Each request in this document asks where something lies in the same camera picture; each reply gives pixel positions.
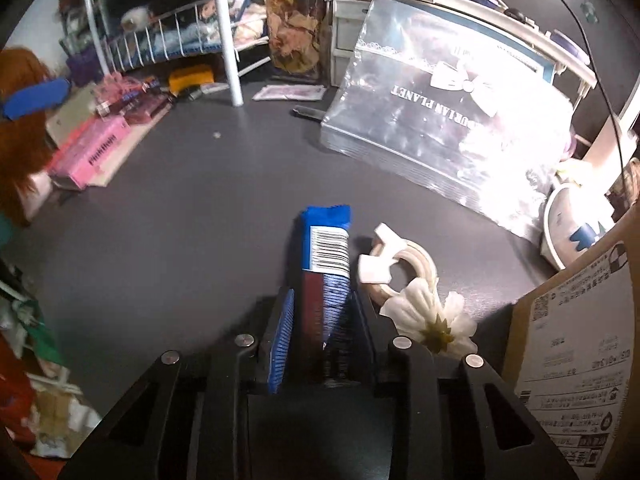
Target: cardboard box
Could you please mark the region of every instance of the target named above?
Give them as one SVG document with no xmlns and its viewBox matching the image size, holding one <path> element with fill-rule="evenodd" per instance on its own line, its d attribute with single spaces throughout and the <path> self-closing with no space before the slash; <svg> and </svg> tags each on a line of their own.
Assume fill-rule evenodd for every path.
<svg viewBox="0 0 640 480">
<path fill-rule="evenodd" d="M 580 480 L 640 471 L 640 205 L 515 305 L 502 376 Z"/>
</svg>

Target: dark gray table surface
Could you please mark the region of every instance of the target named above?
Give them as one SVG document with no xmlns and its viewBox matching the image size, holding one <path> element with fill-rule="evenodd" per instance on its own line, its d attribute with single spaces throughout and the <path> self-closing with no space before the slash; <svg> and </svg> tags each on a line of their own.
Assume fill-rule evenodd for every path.
<svg viewBox="0 0 640 480">
<path fill-rule="evenodd" d="M 47 205 L 3 250 L 36 283 L 88 398 L 105 412 L 164 350 L 204 348 L 275 295 L 293 222 L 308 205 L 351 205 L 354 256 L 380 222 L 424 246 L 441 296 L 464 295 L 481 350 L 499 368 L 509 315 L 492 317 L 549 275 L 537 248 L 322 148 L 319 125 L 292 117 L 291 104 L 252 102 L 260 86 L 244 86 L 243 108 L 226 96 L 178 105 L 107 188 Z"/>
</svg>

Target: clear plastic bag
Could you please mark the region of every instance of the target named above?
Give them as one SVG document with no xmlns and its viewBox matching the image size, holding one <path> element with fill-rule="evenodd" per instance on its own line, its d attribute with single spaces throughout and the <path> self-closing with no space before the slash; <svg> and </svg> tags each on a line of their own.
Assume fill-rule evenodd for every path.
<svg viewBox="0 0 640 480">
<path fill-rule="evenodd" d="M 537 243 L 568 99 L 493 38 L 373 0 L 322 143 Z"/>
</svg>

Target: silver rivet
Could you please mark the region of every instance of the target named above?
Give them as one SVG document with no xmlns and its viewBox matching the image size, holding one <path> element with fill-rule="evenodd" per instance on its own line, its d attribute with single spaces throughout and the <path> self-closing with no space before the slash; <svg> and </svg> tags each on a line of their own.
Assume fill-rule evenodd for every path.
<svg viewBox="0 0 640 480">
<path fill-rule="evenodd" d="M 480 368 L 484 364 L 484 359 L 482 359 L 477 354 L 469 354 L 465 357 L 466 364 L 471 366 L 472 368 Z"/>
<path fill-rule="evenodd" d="M 251 346 L 254 341 L 254 336 L 251 334 L 238 334 L 235 339 L 236 344 L 242 347 Z"/>
<path fill-rule="evenodd" d="M 180 360 L 180 354 L 175 350 L 168 350 L 162 354 L 160 360 L 166 365 L 175 365 Z"/>
<path fill-rule="evenodd" d="M 411 340 L 408 337 L 399 335 L 398 337 L 394 338 L 394 346 L 401 350 L 406 350 L 407 348 L 411 348 Z"/>
</svg>

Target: wire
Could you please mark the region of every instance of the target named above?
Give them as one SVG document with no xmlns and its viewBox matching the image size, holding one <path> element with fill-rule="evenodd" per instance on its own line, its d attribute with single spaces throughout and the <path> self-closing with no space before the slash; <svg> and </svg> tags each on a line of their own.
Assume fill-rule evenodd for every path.
<svg viewBox="0 0 640 480">
<path fill-rule="evenodd" d="M 584 31 L 584 28 L 582 27 L 582 24 L 580 23 L 580 20 L 578 19 L 578 16 L 575 15 L 575 13 L 571 10 L 571 7 L 569 7 L 569 4 L 565 1 L 565 0 L 560 0 L 562 2 L 562 4 L 566 7 L 566 10 L 569 11 L 569 13 L 571 14 L 572 18 L 574 19 L 576 25 L 578 25 L 578 28 L 580 29 L 580 34 L 582 35 L 582 40 L 584 41 L 584 46 L 587 48 L 587 54 L 589 56 L 589 59 L 591 60 L 591 66 L 593 67 L 593 73 L 596 76 L 596 81 L 598 82 L 598 86 L 600 87 L 600 92 L 602 92 L 602 97 L 604 97 L 604 102 L 607 105 L 607 109 L 609 110 L 609 115 L 611 116 L 611 123 L 613 124 L 613 129 L 615 131 L 615 135 L 616 135 L 616 143 L 618 145 L 618 155 L 620 156 L 620 175 L 622 178 L 622 187 L 625 193 L 625 199 L 626 199 L 626 205 L 627 206 L 631 206 L 631 200 L 629 198 L 629 193 L 628 190 L 626 188 L 626 179 L 625 179 L 625 162 L 623 160 L 622 157 L 622 146 L 620 145 L 620 139 L 622 137 L 622 133 L 620 132 L 620 126 L 618 124 L 618 121 L 616 119 L 616 115 L 613 112 L 613 106 L 611 105 L 611 101 L 609 100 L 609 96 L 607 96 L 607 93 L 605 92 L 604 86 L 602 84 L 602 79 L 600 79 L 600 74 L 598 74 L 598 69 L 596 67 L 596 61 L 593 57 L 593 52 L 591 51 L 591 45 L 589 44 L 589 40 L 587 39 L 587 34 Z"/>
</svg>

